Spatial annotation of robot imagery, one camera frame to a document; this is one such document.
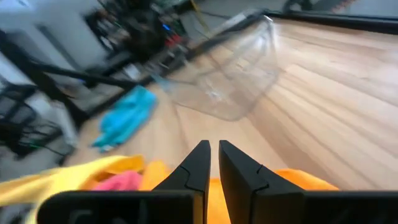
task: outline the blue cloth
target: blue cloth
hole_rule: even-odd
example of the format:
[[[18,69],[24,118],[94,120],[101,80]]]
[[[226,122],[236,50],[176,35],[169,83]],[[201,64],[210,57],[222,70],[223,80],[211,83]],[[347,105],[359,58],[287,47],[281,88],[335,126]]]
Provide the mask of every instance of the blue cloth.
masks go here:
[[[116,147],[126,142],[151,116],[156,106],[156,96],[142,86],[135,87],[119,100],[101,121],[103,133],[93,143],[100,152],[106,147]]]

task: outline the transparent plastic bin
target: transparent plastic bin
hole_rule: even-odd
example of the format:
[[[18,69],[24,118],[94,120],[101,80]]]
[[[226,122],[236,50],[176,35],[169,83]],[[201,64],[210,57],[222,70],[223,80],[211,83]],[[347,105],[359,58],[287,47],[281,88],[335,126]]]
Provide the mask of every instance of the transparent plastic bin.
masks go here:
[[[216,32],[241,21],[242,15],[247,16],[237,15]],[[186,45],[176,46],[182,52],[179,55],[173,55],[175,49],[164,52],[173,56],[170,64],[183,63],[167,76],[161,74],[168,66],[159,60],[152,61],[146,69],[176,104],[220,119],[237,120],[277,80],[272,20],[259,16],[257,22],[246,29],[210,37],[207,41],[214,40],[220,43],[191,61],[187,59],[190,49]]]

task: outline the cable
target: cable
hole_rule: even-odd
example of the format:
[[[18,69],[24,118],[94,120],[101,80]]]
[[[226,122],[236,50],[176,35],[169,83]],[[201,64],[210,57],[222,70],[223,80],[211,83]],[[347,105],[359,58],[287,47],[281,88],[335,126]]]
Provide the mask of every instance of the cable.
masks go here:
[[[215,14],[215,13],[212,13],[212,12],[206,12],[206,11],[200,11],[200,12],[202,14],[205,14],[205,15],[209,15],[209,16],[213,16],[213,17],[219,17],[219,18],[226,19],[226,20],[232,18],[232,16],[219,15],[219,14]]]
[[[193,15],[193,14],[191,13],[191,14],[190,14],[190,20],[191,20],[191,23],[192,23],[193,28],[194,28],[200,35],[202,35],[202,36],[204,36],[204,37],[206,37],[206,38],[208,39],[208,36],[207,36],[205,33],[203,33],[203,32],[197,27],[197,23],[195,22],[195,21],[196,21],[195,18],[196,18],[195,15]]]
[[[53,150],[53,149],[51,149],[51,148],[49,148],[49,147],[47,147],[47,146],[37,146],[37,145],[35,145],[35,144],[30,144],[29,145],[30,147],[33,147],[33,148],[45,148],[45,149],[47,149],[48,151],[50,151],[50,152],[53,152],[53,153],[55,153],[55,154],[57,154],[57,155],[59,155],[59,156],[67,156],[68,154],[62,154],[61,152],[57,152],[57,151],[55,151],[55,150]]]
[[[201,14],[201,12],[200,12],[200,9],[199,9],[199,7],[197,6],[197,4],[195,3],[195,1],[194,1],[194,0],[191,0],[191,4],[192,4],[193,9],[194,9],[195,12],[196,12],[197,19],[198,19],[198,21],[200,22],[201,26],[205,29],[206,32],[210,32],[210,29],[209,29],[209,27],[207,26],[205,20],[203,19],[203,16],[202,16],[202,14]]]

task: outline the yellow cloth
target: yellow cloth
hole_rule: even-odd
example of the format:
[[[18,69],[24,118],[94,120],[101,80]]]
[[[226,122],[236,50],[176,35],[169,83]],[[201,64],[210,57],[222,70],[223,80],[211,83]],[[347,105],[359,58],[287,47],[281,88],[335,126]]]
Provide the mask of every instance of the yellow cloth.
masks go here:
[[[142,171],[142,156],[111,156],[87,164],[55,168],[37,175],[0,184],[0,207],[15,203],[35,203],[27,224],[36,224],[40,204],[50,196],[67,190],[89,190],[98,182],[125,170]]]
[[[87,164],[62,167],[0,184],[0,206],[35,203],[27,224],[36,224],[40,204],[50,196],[67,190],[90,190],[99,182],[126,170],[142,171],[142,156],[111,156]],[[151,162],[143,171],[139,190],[152,190],[170,174],[161,161]],[[301,170],[283,169],[276,174],[306,190],[338,190],[324,180]],[[229,216],[220,179],[210,179],[208,223],[228,224]]]
[[[275,171],[275,173],[305,190],[338,190],[337,187],[328,182],[301,170],[282,169]],[[163,162],[151,162],[143,173],[140,190],[152,190],[169,176],[169,174],[170,171]],[[207,223],[231,223],[229,221],[228,209],[226,207],[224,192],[219,178],[210,179]]]

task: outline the black metal frame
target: black metal frame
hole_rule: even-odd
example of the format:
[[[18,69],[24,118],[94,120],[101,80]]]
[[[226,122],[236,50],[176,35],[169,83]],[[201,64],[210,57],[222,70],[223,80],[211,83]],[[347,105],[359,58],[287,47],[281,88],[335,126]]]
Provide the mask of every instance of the black metal frame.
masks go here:
[[[386,34],[398,34],[398,18],[395,17],[368,17],[368,16],[342,16],[335,14],[319,14],[316,12],[294,12],[281,13],[275,11],[264,10],[257,14],[248,16],[245,20],[238,24],[224,30],[218,35],[223,35],[226,32],[244,29],[255,23],[262,15],[269,17],[276,17],[281,19],[298,20],[305,22],[312,22],[316,24],[323,24],[328,26],[345,27],[349,29],[359,29],[373,32],[382,32]],[[196,46],[188,52],[188,59],[192,59],[210,48],[219,44],[223,39],[216,38],[216,40],[207,40],[206,42]],[[14,63],[23,73],[25,73],[37,86],[52,100],[61,101],[67,107],[71,117],[76,126],[79,128],[90,117],[106,110],[113,103],[119,100],[122,96],[132,90],[136,85],[147,85],[152,81],[152,77],[145,77],[139,82],[128,80],[115,80],[110,77],[101,77],[98,75],[90,75],[87,73],[79,73],[70,70],[61,69],[51,65],[44,65],[33,63],[29,58],[22,53],[22,50],[9,41],[6,34],[0,31],[0,51]],[[175,69],[182,66],[182,64],[172,65],[168,70],[164,70],[162,76],[166,76]],[[55,82],[45,73],[52,73],[63,75],[72,78],[79,78],[85,81],[105,83],[109,85],[120,86],[124,90],[119,94],[111,97],[104,103],[98,105],[90,111],[82,111],[79,109],[67,96],[65,96],[56,86]],[[60,131],[49,136],[46,141],[51,141],[61,134]]]

